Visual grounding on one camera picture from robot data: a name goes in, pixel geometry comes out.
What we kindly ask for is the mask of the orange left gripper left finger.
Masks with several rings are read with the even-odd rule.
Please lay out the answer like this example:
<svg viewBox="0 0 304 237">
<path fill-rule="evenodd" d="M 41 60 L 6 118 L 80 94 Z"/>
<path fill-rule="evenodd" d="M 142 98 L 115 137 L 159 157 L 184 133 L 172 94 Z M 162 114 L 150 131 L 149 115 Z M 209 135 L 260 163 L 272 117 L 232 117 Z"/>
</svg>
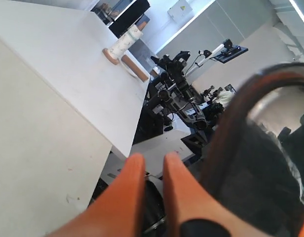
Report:
<svg viewBox="0 0 304 237">
<path fill-rule="evenodd" d="M 115 180 L 81 214 L 51 237 L 138 237 L 144 218 L 145 160 L 134 154 Z"/>
</svg>

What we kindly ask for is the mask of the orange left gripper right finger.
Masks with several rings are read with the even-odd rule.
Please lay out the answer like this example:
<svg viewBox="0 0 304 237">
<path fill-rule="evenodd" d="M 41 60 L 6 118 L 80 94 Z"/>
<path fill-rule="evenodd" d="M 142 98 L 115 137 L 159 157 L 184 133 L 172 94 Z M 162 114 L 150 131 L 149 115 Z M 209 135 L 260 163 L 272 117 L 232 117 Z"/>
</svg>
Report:
<svg viewBox="0 0 304 237">
<path fill-rule="evenodd" d="M 163 167 L 164 202 L 172 237 L 239 237 L 240 220 L 194 179 L 176 152 Z"/>
</svg>

